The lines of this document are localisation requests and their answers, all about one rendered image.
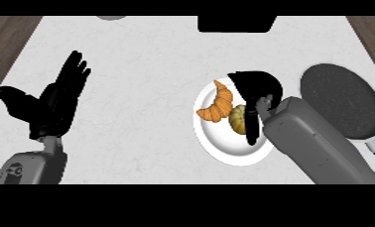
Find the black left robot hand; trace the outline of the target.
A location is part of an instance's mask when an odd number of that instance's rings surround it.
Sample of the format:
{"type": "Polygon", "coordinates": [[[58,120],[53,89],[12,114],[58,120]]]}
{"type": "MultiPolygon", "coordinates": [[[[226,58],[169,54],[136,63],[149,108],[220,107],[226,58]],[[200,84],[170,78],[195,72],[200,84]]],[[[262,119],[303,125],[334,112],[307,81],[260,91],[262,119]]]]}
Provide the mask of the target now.
{"type": "Polygon", "coordinates": [[[73,126],[78,99],[84,91],[92,70],[83,54],[73,51],[58,79],[34,97],[12,86],[0,86],[0,100],[9,115],[30,124],[30,139],[46,136],[62,137],[73,126]]]}

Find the black appliance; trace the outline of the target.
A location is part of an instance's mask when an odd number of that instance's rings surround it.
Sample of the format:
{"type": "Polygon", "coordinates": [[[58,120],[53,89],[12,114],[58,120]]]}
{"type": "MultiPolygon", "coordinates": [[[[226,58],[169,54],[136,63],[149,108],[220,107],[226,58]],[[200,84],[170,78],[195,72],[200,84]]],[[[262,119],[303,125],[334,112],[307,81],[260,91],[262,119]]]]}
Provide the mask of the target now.
{"type": "Polygon", "coordinates": [[[276,16],[200,16],[201,33],[266,33],[273,26],[276,16]]]}

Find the orange croissant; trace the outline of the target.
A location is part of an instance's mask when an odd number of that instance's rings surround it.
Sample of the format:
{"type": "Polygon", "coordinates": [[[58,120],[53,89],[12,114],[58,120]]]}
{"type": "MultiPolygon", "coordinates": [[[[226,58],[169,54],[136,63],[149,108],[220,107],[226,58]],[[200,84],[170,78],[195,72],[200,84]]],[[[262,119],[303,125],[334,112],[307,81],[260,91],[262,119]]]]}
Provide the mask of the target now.
{"type": "Polygon", "coordinates": [[[228,118],[233,109],[233,93],[228,86],[219,81],[214,81],[217,94],[213,104],[197,110],[200,118],[208,122],[219,123],[223,118],[228,118]]]}

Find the white round plate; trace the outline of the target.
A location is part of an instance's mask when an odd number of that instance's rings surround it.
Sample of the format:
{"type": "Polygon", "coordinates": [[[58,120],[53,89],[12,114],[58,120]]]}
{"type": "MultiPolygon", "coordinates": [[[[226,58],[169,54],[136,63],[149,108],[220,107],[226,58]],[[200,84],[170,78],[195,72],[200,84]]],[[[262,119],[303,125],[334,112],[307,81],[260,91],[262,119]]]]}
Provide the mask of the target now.
{"type": "MultiPolygon", "coordinates": [[[[219,78],[217,81],[225,84],[233,93],[233,107],[245,105],[245,100],[238,92],[235,83],[229,77],[219,78]]],[[[247,135],[239,135],[231,126],[229,117],[222,118],[219,123],[205,121],[197,114],[197,110],[210,107],[217,95],[217,86],[210,82],[202,88],[194,104],[194,129],[202,148],[211,157],[222,163],[247,167],[260,162],[272,152],[275,146],[263,134],[263,121],[260,120],[260,137],[257,143],[248,144],[247,135]]]]}

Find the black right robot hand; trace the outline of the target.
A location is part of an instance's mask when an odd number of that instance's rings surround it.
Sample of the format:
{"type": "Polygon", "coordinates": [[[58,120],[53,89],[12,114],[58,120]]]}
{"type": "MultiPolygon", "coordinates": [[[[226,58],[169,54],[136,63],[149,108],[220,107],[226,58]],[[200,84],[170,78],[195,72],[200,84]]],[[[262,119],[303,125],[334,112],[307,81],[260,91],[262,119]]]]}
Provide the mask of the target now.
{"type": "Polygon", "coordinates": [[[282,84],[267,72],[257,70],[236,71],[229,73],[229,77],[247,102],[247,141],[253,146],[260,137],[260,121],[272,117],[272,111],[282,102],[282,84]]]}

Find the dark grey pan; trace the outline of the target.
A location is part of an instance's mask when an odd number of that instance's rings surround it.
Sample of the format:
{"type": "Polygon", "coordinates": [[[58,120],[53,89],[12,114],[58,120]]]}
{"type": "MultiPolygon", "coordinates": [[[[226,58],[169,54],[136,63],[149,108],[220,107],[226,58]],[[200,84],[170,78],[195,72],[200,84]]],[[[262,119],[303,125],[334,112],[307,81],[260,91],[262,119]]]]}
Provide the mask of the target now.
{"type": "Polygon", "coordinates": [[[300,95],[343,134],[375,155],[375,89],[349,68],[319,63],[303,73],[300,95]]]}

